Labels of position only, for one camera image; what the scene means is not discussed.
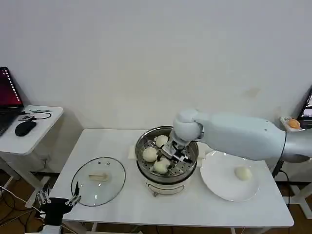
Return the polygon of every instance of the orange object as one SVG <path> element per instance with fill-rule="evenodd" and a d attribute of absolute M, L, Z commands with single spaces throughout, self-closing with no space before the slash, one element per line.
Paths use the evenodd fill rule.
<path fill-rule="evenodd" d="M 300 129 L 300 123 L 296 119 L 290 119 L 288 120 L 288 125 L 291 126 L 292 128 Z"/>

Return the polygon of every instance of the steamed bun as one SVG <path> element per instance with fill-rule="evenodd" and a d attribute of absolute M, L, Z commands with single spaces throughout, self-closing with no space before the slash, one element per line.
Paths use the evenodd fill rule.
<path fill-rule="evenodd" d="M 157 159 L 157 150 L 153 147 L 148 147 L 143 151 L 142 156 L 147 162 L 155 162 Z"/>
<path fill-rule="evenodd" d="M 168 167 L 170 165 L 170 161 L 164 157 L 160 159 L 160 161 L 156 161 L 154 163 L 154 171 L 158 172 L 159 174 L 166 174 L 168 171 Z"/>
<path fill-rule="evenodd" d="M 235 175 L 240 180 L 250 180 L 252 178 L 252 172 L 249 170 L 248 167 L 236 167 L 235 168 Z"/>
<path fill-rule="evenodd" d="M 167 136 L 165 136 L 165 135 L 159 135 L 159 136 L 157 137 L 157 139 L 156 139 L 156 146 L 160 148 L 161 146 L 163 146 L 164 144 L 166 144 L 167 141 L 168 141 L 168 137 L 167 137 Z"/>

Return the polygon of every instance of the laptop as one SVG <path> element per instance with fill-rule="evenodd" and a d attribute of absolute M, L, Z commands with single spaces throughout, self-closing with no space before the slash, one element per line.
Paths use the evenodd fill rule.
<path fill-rule="evenodd" d="M 312 88 L 297 119 L 303 129 L 312 128 Z"/>
<path fill-rule="evenodd" d="M 0 136 L 23 110 L 24 105 L 7 67 L 0 67 Z"/>

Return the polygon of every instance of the metal steamer tray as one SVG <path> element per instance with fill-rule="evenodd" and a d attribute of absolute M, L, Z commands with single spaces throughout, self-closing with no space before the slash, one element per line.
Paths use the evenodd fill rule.
<path fill-rule="evenodd" d="M 159 135 L 166 135 L 169 137 L 169 134 L 172 130 L 171 126 L 160 126 L 153 128 L 146 133 L 144 133 L 136 143 L 135 154 L 136 154 L 136 163 L 140 172 L 149 180 L 159 184 L 176 184 L 181 183 L 186 180 L 194 172 L 197 164 L 198 157 L 198 146 L 195 142 L 191 142 L 182 152 L 187 155 L 192 162 L 181 162 L 179 161 L 177 165 L 168 170 L 164 175 L 161 175 L 157 172 L 151 172 L 151 167 L 154 163 L 146 162 L 143 157 L 143 151 L 148 147 L 153 147 L 160 152 L 160 148 L 156 146 L 156 138 Z"/>

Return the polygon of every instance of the wooden floor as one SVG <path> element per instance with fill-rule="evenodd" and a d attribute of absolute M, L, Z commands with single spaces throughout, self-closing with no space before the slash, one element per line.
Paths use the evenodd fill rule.
<path fill-rule="evenodd" d="M 0 173 L 0 185 L 4 185 L 4 183 L 9 178 L 8 175 L 4 173 Z M 28 197 L 33 192 L 33 188 L 27 184 L 23 179 L 19 181 L 15 181 L 10 185 L 9 189 L 16 194 L 17 196 L 27 200 Z M 287 188 L 281 186 L 281 192 L 283 195 L 287 195 Z M 14 201 L 8 193 L 4 195 L 5 201 L 8 205 L 13 206 Z M 308 202 L 312 204 L 312 196 L 308 198 Z M 24 210 L 23 202 L 15 199 L 15 208 Z M 11 208 L 8 207 L 2 198 L 0 198 L 0 220 L 3 219 L 9 212 Z M 13 211 L 5 220 L 9 218 L 16 217 L 21 215 L 27 211 Z M 312 234 L 312 220 L 307 220 L 302 213 L 301 209 L 297 205 L 291 205 L 291 213 L 294 218 L 295 225 L 290 228 L 291 234 Z M 35 219 L 35 212 L 27 213 L 20 217 L 20 221 L 18 219 L 0 227 L 0 234 L 23 234 L 25 232 L 24 224 L 29 217 L 27 223 L 27 232 L 36 232 L 43 224 L 43 222 L 39 219 Z M 91 228 L 91 224 L 85 224 L 88 229 Z M 129 233 L 133 231 L 134 228 L 137 227 L 135 225 L 121 225 L 121 224 L 99 224 L 97 227 L 98 232 L 120 232 L 120 233 Z M 164 227 L 164 226 L 140 226 L 137 227 L 135 233 L 142 231 L 144 234 L 230 234 L 230 229 L 225 228 L 197 228 L 197 227 Z M 236 229 L 236 233 L 241 234 L 241 229 Z M 288 234 L 287 228 L 280 229 L 272 229 L 266 234 Z"/>

